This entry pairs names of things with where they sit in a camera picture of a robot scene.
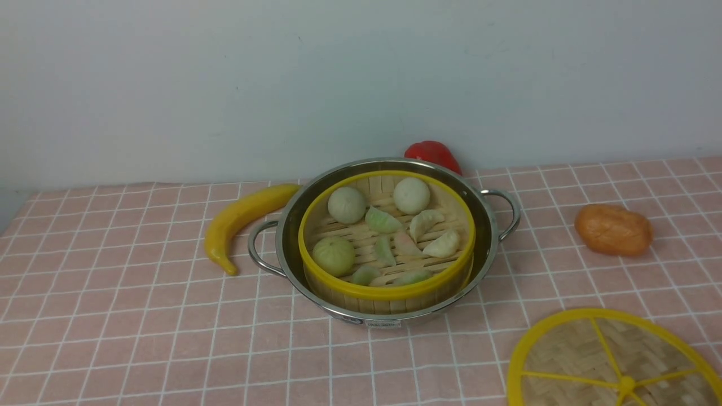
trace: stainless steel pot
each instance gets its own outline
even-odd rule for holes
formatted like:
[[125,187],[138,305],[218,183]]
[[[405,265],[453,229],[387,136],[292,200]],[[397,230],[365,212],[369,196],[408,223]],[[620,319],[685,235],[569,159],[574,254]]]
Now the stainless steel pot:
[[[332,305],[310,290],[303,272],[303,261],[298,248],[298,230],[303,214],[321,192],[337,182],[350,176],[374,170],[406,170],[436,178],[449,185],[469,206],[474,216],[474,224],[477,227],[474,262],[471,267],[472,279],[463,290],[453,297],[435,306],[411,313],[376,315],[349,311]],[[496,217],[486,200],[486,196],[489,195],[499,196],[511,205],[513,219],[504,231],[500,232],[497,228]],[[462,177],[439,165],[397,157],[358,160],[322,173],[301,188],[285,207],[279,220],[266,221],[251,231],[251,236],[248,239],[248,252],[258,266],[274,275],[286,277],[306,298],[320,306],[332,317],[351,324],[365,324],[368,327],[399,328],[431,320],[434,316],[448,310],[459,299],[475,289],[489,271],[496,256],[498,244],[517,228],[520,218],[520,207],[511,194],[498,190],[478,191]],[[258,254],[255,245],[261,231],[274,227],[277,227],[276,253],[280,267],[265,262]]]

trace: white dumpling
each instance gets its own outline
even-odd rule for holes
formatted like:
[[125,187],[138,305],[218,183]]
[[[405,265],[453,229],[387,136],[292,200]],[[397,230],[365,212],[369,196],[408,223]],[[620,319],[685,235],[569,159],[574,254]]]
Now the white dumpling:
[[358,189],[344,186],[331,194],[326,206],[335,221],[353,224],[366,213],[366,197]]
[[405,178],[393,188],[393,203],[401,212],[415,215],[429,205],[429,186],[418,178]]
[[460,242],[459,234],[456,230],[451,229],[432,241],[422,252],[435,258],[448,258],[456,253]]
[[444,221],[444,214],[438,210],[424,210],[418,215],[415,215],[411,219],[411,225],[409,226],[409,235],[415,243],[419,242],[421,238],[434,224],[438,224]]
[[401,230],[404,225],[396,217],[371,206],[366,212],[366,224],[380,234],[391,234]]

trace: toy pepper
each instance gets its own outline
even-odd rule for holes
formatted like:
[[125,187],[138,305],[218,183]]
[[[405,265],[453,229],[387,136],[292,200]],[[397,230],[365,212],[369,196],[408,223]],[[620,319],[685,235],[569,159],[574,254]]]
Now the toy pepper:
[[456,161],[456,158],[454,158],[451,151],[439,141],[417,142],[406,150],[404,157],[435,163],[436,165],[441,165],[444,168],[462,175],[461,167]]

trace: bamboo steamer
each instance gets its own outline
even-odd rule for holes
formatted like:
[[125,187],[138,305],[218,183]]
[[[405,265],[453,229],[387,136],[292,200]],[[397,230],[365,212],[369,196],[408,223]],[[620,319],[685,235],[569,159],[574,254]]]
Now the bamboo steamer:
[[[392,193],[396,185],[407,177],[421,179],[431,192],[427,209],[436,209],[444,214],[444,221],[436,224],[424,234],[417,246],[423,249],[444,232],[455,229],[461,237],[457,252],[445,259],[424,256],[414,258],[400,255],[391,239],[391,250],[396,266],[388,267],[375,260],[374,243],[378,233],[369,229],[361,219],[352,225],[336,222],[326,208],[329,197],[342,186],[351,186],[361,191],[369,205],[383,210],[404,224],[408,230],[413,215],[400,212],[393,203]],[[366,314],[400,314],[434,306],[460,291],[470,276],[476,230],[474,218],[463,199],[450,187],[434,178],[401,170],[379,170],[362,173],[334,184],[311,203],[300,223],[298,241],[303,260],[304,273],[311,290],[338,307]],[[352,272],[368,264],[378,268],[382,278],[376,286],[360,286],[349,282],[350,277],[337,278],[323,271],[312,259],[310,250],[324,237],[341,236],[351,241],[356,251]],[[389,287],[378,285],[390,283],[402,272],[426,269],[433,273],[430,279],[406,286]]]

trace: toy banana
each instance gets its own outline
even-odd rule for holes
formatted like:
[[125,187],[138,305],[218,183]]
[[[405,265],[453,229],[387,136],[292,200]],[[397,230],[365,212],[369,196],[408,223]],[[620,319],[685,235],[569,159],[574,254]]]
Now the toy banana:
[[247,224],[274,212],[291,200],[301,186],[282,183],[257,191],[229,204],[216,216],[206,231],[206,255],[220,265],[230,276],[238,274],[238,269],[228,259],[233,237]]

